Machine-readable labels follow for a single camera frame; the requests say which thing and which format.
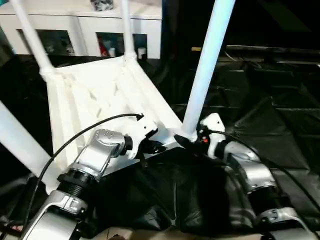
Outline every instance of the floor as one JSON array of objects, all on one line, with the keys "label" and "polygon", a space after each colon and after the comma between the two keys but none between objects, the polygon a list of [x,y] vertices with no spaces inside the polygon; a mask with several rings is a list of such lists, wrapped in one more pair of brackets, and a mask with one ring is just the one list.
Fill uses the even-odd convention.
[{"label": "floor", "polygon": [[[192,234],[182,233],[177,230],[170,231],[149,231],[149,230],[136,230],[111,227],[104,232],[93,238],[93,240],[108,240],[114,235],[121,235],[127,240],[260,240],[260,235],[239,236],[239,237],[224,237],[224,238],[209,238],[200,237]],[[7,236],[5,240],[18,240],[13,236]]]}]

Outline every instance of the cabinet door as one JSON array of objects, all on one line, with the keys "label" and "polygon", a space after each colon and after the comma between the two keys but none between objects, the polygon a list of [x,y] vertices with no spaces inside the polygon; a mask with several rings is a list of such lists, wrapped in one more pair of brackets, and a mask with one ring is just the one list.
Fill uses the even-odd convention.
[{"label": "cabinet door", "polygon": [[[29,15],[48,54],[87,55],[76,16]],[[30,47],[16,15],[0,15],[1,27],[17,54],[31,54]]]},{"label": "cabinet door", "polygon": [[[112,48],[116,56],[123,54],[123,22],[121,18],[79,17],[89,56],[101,56]],[[135,49],[146,49],[147,57],[159,59],[161,20],[131,19]]]},{"label": "cabinet door", "polygon": [[0,68],[12,57],[12,55],[12,47],[0,26]]}]

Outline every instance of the white cabinet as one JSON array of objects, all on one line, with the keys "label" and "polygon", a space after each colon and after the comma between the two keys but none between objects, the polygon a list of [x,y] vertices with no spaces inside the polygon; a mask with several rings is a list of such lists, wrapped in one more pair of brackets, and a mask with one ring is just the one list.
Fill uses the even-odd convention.
[{"label": "white cabinet", "polygon": [[[33,27],[48,54],[87,55],[76,16],[30,15]],[[0,14],[0,25],[17,54],[31,54],[16,15]]]},{"label": "white cabinet", "polygon": [[[23,0],[23,4],[48,54],[123,53],[120,0],[114,0],[114,9],[103,12],[94,11],[90,0]],[[162,0],[129,0],[129,9],[136,50],[144,48],[148,58],[159,59]],[[30,54],[10,2],[0,6],[0,26],[17,54]]]},{"label": "white cabinet", "polygon": [[[79,17],[89,56],[101,56],[101,43],[123,54],[123,24],[121,18]],[[160,58],[161,21],[131,19],[135,49],[146,48],[149,59]]]}]

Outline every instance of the black fabric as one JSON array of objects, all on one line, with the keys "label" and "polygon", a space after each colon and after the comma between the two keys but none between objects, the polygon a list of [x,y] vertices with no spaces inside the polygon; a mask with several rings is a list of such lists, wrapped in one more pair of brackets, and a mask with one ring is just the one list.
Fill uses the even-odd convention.
[{"label": "black fabric", "polygon": [[214,155],[217,158],[220,158],[220,159],[224,158],[225,147],[227,146],[228,143],[230,143],[230,141],[228,141],[228,140],[223,140],[221,142],[218,142],[218,144],[216,145],[215,150],[214,150]]},{"label": "black fabric", "polygon": [[[97,59],[51,58],[55,66]],[[197,65],[185,60],[144,60],[140,65],[183,119]],[[46,85],[38,71],[32,57],[17,56],[0,69],[1,79],[6,80],[0,96],[51,154]],[[286,167],[320,204],[319,79],[317,66],[219,62],[201,117],[219,113],[227,132]],[[4,152],[1,159],[9,156]],[[23,169],[18,161],[13,167]],[[8,167],[4,170],[8,178],[2,178],[0,185],[22,178],[28,173],[24,171],[10,178],[13,171]],[[297,211],[320,230],[320,213],[287,176],[272,171]],[[173,149],[149,159],[147,168],[136,164],[105,177],[88,221],[98,225],[95,234],[109,225],[150,230],[175,227],[206,236],[252,231],[252,209],[232,175],[184,149]],[[0,199],[9,194],[17,198],[20,192],[16,188],[0,192]],[[4,213],[10,206],[0,208]]]}]

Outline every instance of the silver metal part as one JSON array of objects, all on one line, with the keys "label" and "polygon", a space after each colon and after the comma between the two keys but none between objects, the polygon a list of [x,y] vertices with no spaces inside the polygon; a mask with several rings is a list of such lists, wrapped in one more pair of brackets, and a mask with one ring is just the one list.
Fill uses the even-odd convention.
[{"label": "silver metal part", "polygon": [[297,221],[303,228],[310,231],[308,226],[300,219],[296,210],[292,207],[273,208],[262,212],[257,216],[257,223],[268,221],[271,224],[294,220]]},{"label": "silver metal part", "polygon": [[40,210],[34,217],[34,220],[30,225],[27,226],[26,231],[24,232],[23,236],[21,237],[22,240],[34,240],[33,238],[29,238],[30,234],[36,230],[41,230],[38,228],[38,224],[42,217],[47,214],[47,210],[49,207],[56,206],[58,208],[64,209],[65,211],[77,215],[81,213],[83,210],[86,210],[88,205],[81,199],[77,197],[73,197],[68,195],[65,192],[61,192],[59,190],[55,190],[51,192],[49,197],[46,199],[44,204],[41,206]]},{"label": "silver metal part", "polygon": [[291,228],[286,230],[272,231],[270,234],[276,240],[316,240],[316,236],[308,228],[308,226],[301,220],[298,216],[296,210],[292,207],[283,207],[283,208],[274,208],[262,212],[257,216],[257,224],[263,221],[268,221],[271,224],[287,222],[287,221],[296,221],[303,228]]},{"label": "silver metal part", "polygon": [[231,141],[225,146],[224,156],[227,158],[225,161],[239,176],[247,193],[259,188],[277,186],[269,168],[261,163],[258,156],[246,146]]},{"label": "silver metal part", "polygon": [[309,231],[302,228],[291,228],[269,233],[273,240],[317,240],[317,237]]},{"label": "silver metal part", "polygon": [[125,146],[125,137],[116,131],[99,129],[69,167],[93,175],[98,181],[104,174],[110,158],[116,158]]},{"label": "silver metal part", "polygon": [[69,240],[76,228],[77,222],[46,212],[41,216],[36,226],[23,240]]}]

